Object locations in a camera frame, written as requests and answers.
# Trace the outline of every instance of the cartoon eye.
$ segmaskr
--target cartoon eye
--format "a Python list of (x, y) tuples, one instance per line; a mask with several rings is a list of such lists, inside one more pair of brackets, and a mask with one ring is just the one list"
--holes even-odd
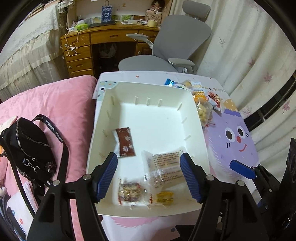
[(246, 133), (245, 133), (244, 129), (241, 126), (238, 126), (237, 127), (237, 132), (239, 133), (239, 135), (240, 135), (240, 137), (242, 139), (245, 139), (246, 138)]
[(229, 127), (225, 128), (225, 135), (230, 142), (235, 142), (234, 132)]

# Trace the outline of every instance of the blue paper bag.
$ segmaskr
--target blue paper bag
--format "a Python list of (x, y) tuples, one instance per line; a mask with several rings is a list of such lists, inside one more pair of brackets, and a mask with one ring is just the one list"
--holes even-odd
[(105, 6), (102, 6), (102, 22), (110, 22), (112, 15), (112, 6), (110, 6), (109, 1), (105, 1)]

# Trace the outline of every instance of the purple cartoon character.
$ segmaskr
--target purple cartoon character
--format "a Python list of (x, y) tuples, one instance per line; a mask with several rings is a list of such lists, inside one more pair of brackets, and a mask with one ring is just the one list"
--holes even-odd
[(258, 166), (254, 142), (236, 107), (225, 109), (222, 115), (213, 111), (205, 138), (208, 139), (211, 173), (220, 181), (235, 182), (243, 179), (230, 169), (232, 160), (238, 160), (248, 167)]

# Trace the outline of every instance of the chair seat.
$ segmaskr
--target chair seat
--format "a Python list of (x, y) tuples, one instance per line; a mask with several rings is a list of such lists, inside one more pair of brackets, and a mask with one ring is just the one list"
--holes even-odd
[(118, 68), (119, 71), (150, 70), (178, 72), (167, 61), (152, 55), (138, 55), (125, 58), (119, 62)]

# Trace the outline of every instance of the cartoon face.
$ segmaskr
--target cartoon face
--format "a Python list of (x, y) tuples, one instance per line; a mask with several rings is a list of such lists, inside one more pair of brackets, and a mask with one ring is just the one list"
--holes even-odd
[(236, 175), (229, 167), (232, 160), (248, 167), (259, 164), (254, 142), (239, 112), (225, 109), (219, 115), (213, 111), (211, 123), (208, 127), (209, 145), (224, 172)]

